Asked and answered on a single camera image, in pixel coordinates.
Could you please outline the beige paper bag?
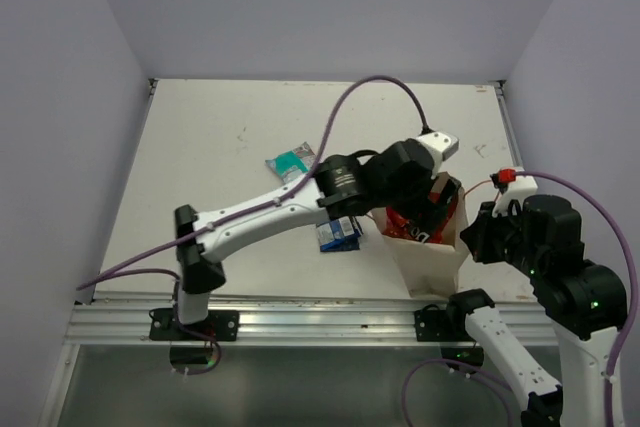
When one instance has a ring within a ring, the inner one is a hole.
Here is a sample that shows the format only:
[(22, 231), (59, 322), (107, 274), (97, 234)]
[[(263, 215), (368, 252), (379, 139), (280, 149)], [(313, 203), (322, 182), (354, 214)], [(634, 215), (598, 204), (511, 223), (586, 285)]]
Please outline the beige paper bag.
[(448, 297), (457, 291), (459, 269), (469, 256), (460, 238), (469, 225), (465, 195), (457, 178), (446, 172), (438, 175), (428, 199), (444, 208), (444, 216), (430, 233), (389, 207), (372, 211), (371, 218), (412, 298)]

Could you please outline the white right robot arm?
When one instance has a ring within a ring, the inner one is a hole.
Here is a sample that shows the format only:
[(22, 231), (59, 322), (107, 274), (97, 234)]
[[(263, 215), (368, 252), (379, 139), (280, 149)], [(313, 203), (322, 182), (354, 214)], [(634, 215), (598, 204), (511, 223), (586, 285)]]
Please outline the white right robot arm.
[(568, 200), (533, 195), (511, 201), (501, 213), (495, 206), (482, 203), (460, 238), (476, 262), (505, 262), (528, 277), (552, 321), (561, 376), (549, 374), (528, 353), (482, 289), (451, 296), (447, 331), (481, 344), (515, 395), (522, 425), (624, 425), (613, 364), (614, 343), (628, 319), (622, 281), (585, 258), (582, 219)]

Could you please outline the teal snack bag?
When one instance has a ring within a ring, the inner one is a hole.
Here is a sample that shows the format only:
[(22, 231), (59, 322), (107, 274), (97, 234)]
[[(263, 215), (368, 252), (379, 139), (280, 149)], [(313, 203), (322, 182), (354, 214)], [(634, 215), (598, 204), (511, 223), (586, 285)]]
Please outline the teal snack bag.
[(313, 166), (316, 154), (308, 142), (267, 159), (265, 165), (284, 183), (287, 184), (306, 174)]

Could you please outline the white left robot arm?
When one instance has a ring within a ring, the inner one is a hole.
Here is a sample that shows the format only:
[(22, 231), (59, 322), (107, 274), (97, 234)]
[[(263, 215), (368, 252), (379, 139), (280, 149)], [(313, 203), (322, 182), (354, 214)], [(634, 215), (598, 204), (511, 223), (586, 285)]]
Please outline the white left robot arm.
[(386, 207), (433, 229), (446, 210), (430, 200), (429, 193), (442, 164), (457, 150), (456, 139), (432, 132), (398, 141), (380, 153), (332, 155), (307, 175), (234, 207), (212, 212), (198, 212), (190, 205), (177, 208), (181, 280), (173, 328), (189, 340), (205, 333), (209, 295), (226, 282), (223, 261), (256, 242)]

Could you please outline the red Doritos bag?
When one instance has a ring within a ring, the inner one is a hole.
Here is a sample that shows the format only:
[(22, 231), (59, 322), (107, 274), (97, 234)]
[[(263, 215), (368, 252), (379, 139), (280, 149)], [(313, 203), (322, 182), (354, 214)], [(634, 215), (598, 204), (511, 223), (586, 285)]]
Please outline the red Doritos bag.
[(385, 209), (382, 234), (420, 243), (444, 244), (444, 231), (457, 210), (461, 182), (448, 173), (436, 177), (431, 190)]

